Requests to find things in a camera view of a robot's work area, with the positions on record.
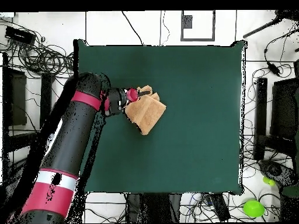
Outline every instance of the plug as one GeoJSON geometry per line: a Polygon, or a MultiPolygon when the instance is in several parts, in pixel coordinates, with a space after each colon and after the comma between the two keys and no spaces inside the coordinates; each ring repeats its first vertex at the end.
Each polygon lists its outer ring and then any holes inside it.
{"type": "Polygon", "coordinates": [[[280,75],[280,71],[278,69],[278,67],[275,66],[275,64],[271,64],[270,62],[267,62],[268,65],[268,69],[275,75],[279,76],[280,75]]]}

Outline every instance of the floor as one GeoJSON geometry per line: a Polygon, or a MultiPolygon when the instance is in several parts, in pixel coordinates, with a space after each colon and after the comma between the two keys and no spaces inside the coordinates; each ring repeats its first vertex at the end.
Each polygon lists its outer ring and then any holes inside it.
{"type": "MultiPolygon", "coordinates": [[[[242,40],[242,36],[274,19],[275,14],[273,10],[217,10],[215,23],[215,41],[214,42],[183,42],[180,41],[180,15],[181,11],[145,11],[145,12],[126,12],[128,19],[136,32],[141,37],[141,40],[146,45],[158,46],[230,46],[235,40],[242,40]]],[[[204,28],[202,22],[211,23],[211,12],[201,11],[187,11],[185,15],[193,15],[193,28],[198,26],[197,31],[192,33],[190,31],[189,37],[203,37],[209,36],[209,30],[204,28]]],[[[140,39],[133,32],[130,25],[126,21],[121,12],[35,12],[35,13],[17,13],[13,19],[0,20],[0,43],[7,44],[7,39],[4,37],[5,25],[18,25],[27,27],[28,29],[39,32],[41,36],[45,37],[45,46],[55,45],[51,48],[61,53],[69,54],[73,52],[73,39],[84,39],[89,45],[105,45],[105,44],[126,44],[137,45],[140,44],[140,39]],[[5,20],[13,21],[14,24],[5,22],[5,20]]],[[[270,27],[260,33],[254,34],[247,39],[248,48],[246,49],[246,105],[245,112],[245,129],[244,134],[248,135],[245,142],[248,152],[246,157],[250,157],[250,150],[252,150],[252,131],[254,128],[254,108],[255,102],[251,99],[255,97],[254,87],[252,82],[257,77],[268,73],[266,67],[263,50],[266,45],[285,33],[287,33],[293,26],[292,21],[283,21],[278,25],[270,27]]],[[[293,34],[287,39],[280,39],[271,43],[268,47],[267,60],[273,61],[279,66],[282,64],[289,64],[293,67],[293,62],[299,59],[299,54],[294,52],[299,47],[298,35],[293,34]]],[[[14,57],[12,63],[19,64],[18,58],[14,57]]],[[[286,67],[283,75],[286,78],[293,78],[294,71],[286,67]]],[[[273,82],[282,80],[272,73],[267,74],[268,78],[268,101],[271,101],[271,92],[273,82]]],[[[66,79],[60,79],[53,84],[53,104],[58,99],[62,92],[62,85],[66,79]]],[[[40,96],[40,79],[29,79],[27,81],[26,97],[28,99],[26,111],[28,112],[34,126],[39,129],[39,102],[40,96]]],[[[271,111],[271,104],[268,104],[267,112],[271,111]]],[[[267,132],[270,127],[270,114],[267,115],[267,132]]],[[[14,127],[20,130],[32,130],[31,123],[28,122],[25,127],[14,127]]],[[[14,134],[20,134],[23,131],[14,131],[14,134]]],[[[11,161],[18,161],[23,159],[29,152],[29,148],[23,148],[10,154],[11,161]]],[[[270,157],[271,152],[268,152],[265,157],[270,157]]],[[[289,160],[285,160],[286,156],[279,154],[275,158],[281,159],[280,162],[285,162],[287,166],[291,167],[289,160]]],[[[279,196],[276,186],[269,186],[263,182],[263,176],[256,170],[258,165],[255,161],[245,159],[246,168],[243,173],[243,184],[245,192],[241,196],[232,196],[225,193],[227,204],[230,208],[232,219],[231,222],[242,221],[256,221],[263,222],[264,220],[256,218],[250,219],[242,212],[242,203],[250,198],[259,198],[263,194],[271,193],[279,196]]],[[[188,215],[189,205],[196,204],[199,199],[199,194],[185,193],[181,200],[181,222],[193,222],[193,217],[186,217],[188,215]]],[[[279,211],[280,202],[276,197],[265,195],[261,199],[261,203],[267,208],[264,219],[267,222],[278,221],[277,211],[279,211]]],[[[92,192],[88,195],[86,201],[86,211],[84,214],[85,223],[107,223],[114,222],[123,213],[125,207],[125,200],[122,194],[105,194],[92,192]]],[[[198,217],[202,222],[217,222],[218,219],[214,217],[208,209],[205,210],[205,215],[201,214],[198,217]]]]}

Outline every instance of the green table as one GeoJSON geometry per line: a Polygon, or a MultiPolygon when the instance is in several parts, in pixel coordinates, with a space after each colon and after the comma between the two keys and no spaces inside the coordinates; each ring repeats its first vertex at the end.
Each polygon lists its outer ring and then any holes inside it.
{"type": "Polygon", "coordinates": [[[243,47],[243,41],[233,47],[88,47],[79,40],[79,72],[103,72],[113,87],[150,85],[166,105],[146,136],[123,114],[106,119],[86,190],[239,190],[243,47]]]}

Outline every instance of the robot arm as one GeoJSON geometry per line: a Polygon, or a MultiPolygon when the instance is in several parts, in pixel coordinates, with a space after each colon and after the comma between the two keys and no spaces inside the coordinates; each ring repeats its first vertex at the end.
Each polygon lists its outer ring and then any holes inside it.
{"type": "Polygon", "coordinates": [[[63,223],[96,113],[105,112],[106,117],[122,113],[126,105],[141,96],[136,89],[115,88],[104,92],[102,80],[97,74],[79,74],[76,92],[41,163],[32,192],[22,208],[20,223],[63,223]]]}

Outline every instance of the tan cloth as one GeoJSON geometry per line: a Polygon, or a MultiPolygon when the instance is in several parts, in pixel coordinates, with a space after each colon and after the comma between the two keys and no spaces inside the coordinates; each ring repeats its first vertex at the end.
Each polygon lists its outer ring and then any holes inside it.
{"type": "Polygon", "coordinates": [[[128,119],[137,125],[141,133],[147,135],[163,115],[166,105],[160,102],[157,93],[152,94],[150,86],[147,85],[142,89],[138,87],[137,90],[141,92],[151,91],[151,93],[141,96],[136,102],[130,103],[126,107],[125,113],[128,119]]]}

